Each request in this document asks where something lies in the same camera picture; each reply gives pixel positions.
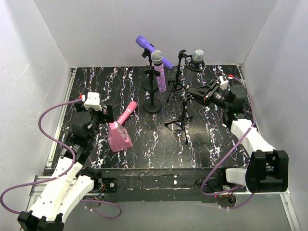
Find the black tripod shock-mount stand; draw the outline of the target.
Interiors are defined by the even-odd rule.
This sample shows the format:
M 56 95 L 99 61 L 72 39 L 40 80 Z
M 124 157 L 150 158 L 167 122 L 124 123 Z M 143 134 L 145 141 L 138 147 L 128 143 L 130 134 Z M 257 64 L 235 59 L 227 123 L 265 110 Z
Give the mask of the black tripod shock-mount stand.
M 186 54 L 186 50 L 181 50 L 178 54 L 178 67 L 177 67 L 177 72 L 176 72 L 176 77 L 175 77 L 175 80 L 169 80 L 167 83 L 168 85 L 170 85 L 172 83 L 172 89 L 170 91 L 170 94 L 166 100 L 166 102 L 168 103 L 170 98 L 171 98 L 171 95 L 174 94 L 175 92 L 179 91 L 179 90 L 187 90 L 187 88 L 181 84 L 181 81 L 180 81 L 180 75 L 182 74 L 182 71 L 180 69 L 181 67 L 181 61 L 182 59 L 184 59 L 184 62 L 185 62 L 185 65 L 187 67 L 188 70 L 190 70 L 191 72 L 193 73 L 199 73 L 201 71 L 194 71 L 191 67 L 190 67 L 190 64 L 191 64 L 191 58 L 192 58 L 192 54 L 191 55 L 187 55 Z

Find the silver microphone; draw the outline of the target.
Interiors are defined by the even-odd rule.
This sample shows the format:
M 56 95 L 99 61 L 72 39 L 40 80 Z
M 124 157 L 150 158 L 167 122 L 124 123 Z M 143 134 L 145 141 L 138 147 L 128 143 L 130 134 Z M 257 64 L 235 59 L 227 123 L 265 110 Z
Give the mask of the silver microphone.
M 204 52 L 202 50 L 196 50 L 194 52 L 194 54 L 192 55 L 190 67 L 194 71 L 202 71 L 203 70 L 203 68 L 205 66 L 203 57 L 204 57 Z

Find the black round-base stand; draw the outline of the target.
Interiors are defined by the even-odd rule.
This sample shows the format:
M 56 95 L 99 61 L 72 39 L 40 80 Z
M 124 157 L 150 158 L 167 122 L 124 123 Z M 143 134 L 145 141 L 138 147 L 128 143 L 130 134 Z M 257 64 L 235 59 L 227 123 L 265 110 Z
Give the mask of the black round-base stand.
M 149 65 L 152 66 L 151 54 L 148 49 L 144 49 L 144 52 L 142 53 L 142 57 L 148 58 Z M 142 87 L 144 91 L 150 91 L 151 86 L 150 86 L 149 75 L 147 75 L 146 79 L 143 81 Z M 153 80 L 153 90 L 154 92 L 158 91 L 158 84 L 157 84 L 156 79 Z
M 150 84 L 150 99 L 147 99 L 143 103 L 143 109 L 146 113 L 157 114 L 161 109 L 161 102 L 157 99 L 154 99 L 154 88 L 153 80 L 154 76 L 159 77 L 159 71 L 156 71 L 152 66 L 146 65 L 144 68 L 145 74 L 149 75 L 149 84 Z

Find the purple glitter microphone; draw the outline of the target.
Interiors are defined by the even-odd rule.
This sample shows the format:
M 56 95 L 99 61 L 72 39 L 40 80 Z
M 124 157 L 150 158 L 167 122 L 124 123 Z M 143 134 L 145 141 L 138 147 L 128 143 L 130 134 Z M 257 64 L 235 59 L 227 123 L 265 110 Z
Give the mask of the purple glitter microphone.
M 163 66 L 163 54 L 159 50 L 155 50 L 151 53 L 151 60 L 154 64 L 154 70 L 159 72 L 159 76 L 156 77 L 158 89 L 161 93 L 166 92 L 166 79 Z

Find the purple smooth microphone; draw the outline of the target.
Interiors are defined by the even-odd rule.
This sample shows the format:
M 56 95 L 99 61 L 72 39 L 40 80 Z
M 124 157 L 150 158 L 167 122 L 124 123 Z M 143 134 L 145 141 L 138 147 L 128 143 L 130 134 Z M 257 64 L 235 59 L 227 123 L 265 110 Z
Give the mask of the purple smooth microphone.
M 149 50 L 150 53 L 152 53 L 152 52 L 154 52 L 156 50 L 156 48 L 152 44 L 150 44 L 145 37 L 143 37 L 141 35 L 137 36 L 135 41 L 143 49 Z M 163 56 L 162 63 L 168 69 L 172 69 L 173 68 L 173 64 L 165 56 Z

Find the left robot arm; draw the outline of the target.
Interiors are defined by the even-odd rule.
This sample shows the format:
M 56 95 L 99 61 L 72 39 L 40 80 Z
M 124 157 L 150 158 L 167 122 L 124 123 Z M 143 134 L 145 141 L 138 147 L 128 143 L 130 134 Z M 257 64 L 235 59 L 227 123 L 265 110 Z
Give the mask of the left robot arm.
M 97 105 L 76 103 L 75 107 L 77 113 L 51 178 L 44 181 L 46 186 L 36 202 L 17 218 L 25 231 L 62 231 L 82 198 L 102 186 L 101 172 L 83 165 L 93 150 L 100 125 L 114 121 L 113 108 L 108 105 L 105 114 Z

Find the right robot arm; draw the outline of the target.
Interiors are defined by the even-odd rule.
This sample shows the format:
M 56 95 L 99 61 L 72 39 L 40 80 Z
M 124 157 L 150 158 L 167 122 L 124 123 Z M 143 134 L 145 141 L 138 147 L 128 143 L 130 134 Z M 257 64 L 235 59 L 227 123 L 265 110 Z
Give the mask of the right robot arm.
M 285 192 L 288 189 L 289 156 L 277 150 L 259 134 L 252 117 L 244 111 L 247 90 L 234 84 L 229 90 L 227 83 L 213 81 L 208 85 L 190 89 L 188 95 L 202 106 L 214 104 L 223 109 L 223 122 L 238 138 L 248 156 L 247 167 L 213 168 L 205 178 L 201 189 L 214 195 L 214 190 L 227 186 L 227 191 L 245 187 L 251 193 Z

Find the pink microphone holder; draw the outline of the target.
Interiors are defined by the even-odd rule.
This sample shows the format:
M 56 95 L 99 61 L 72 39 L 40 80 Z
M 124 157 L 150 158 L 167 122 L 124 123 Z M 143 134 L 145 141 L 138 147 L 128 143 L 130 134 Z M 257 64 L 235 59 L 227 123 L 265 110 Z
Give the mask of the pink microphone holder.
M 117 121 L 108 125 L 108 143 L 112 152 L 120 152 L 132 147 L 127 130 Z

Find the pink microphone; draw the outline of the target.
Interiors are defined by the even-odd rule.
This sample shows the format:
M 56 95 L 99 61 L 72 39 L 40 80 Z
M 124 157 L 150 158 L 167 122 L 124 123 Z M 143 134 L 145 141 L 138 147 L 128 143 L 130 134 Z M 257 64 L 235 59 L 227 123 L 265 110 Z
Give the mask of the pink microphone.
M 135 101 L 130 102 L 129 105 L 126 107 L 125 111 L 117 120 L 117 122 L 122 125 L 127 120 L 127 118 L 136 110 L 137 106 L 138 104 Z

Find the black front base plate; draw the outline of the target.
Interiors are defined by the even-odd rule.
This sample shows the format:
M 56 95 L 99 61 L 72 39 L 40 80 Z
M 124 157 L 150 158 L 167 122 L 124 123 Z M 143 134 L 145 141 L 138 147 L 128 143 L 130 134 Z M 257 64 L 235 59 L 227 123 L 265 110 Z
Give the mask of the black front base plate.
M 215 203 L 214 196 L 200 192 L 211 168 L 100 168 L 105 178 L 117 179 L 115 193 L 105 193 L 110 202 L 200 201 Z

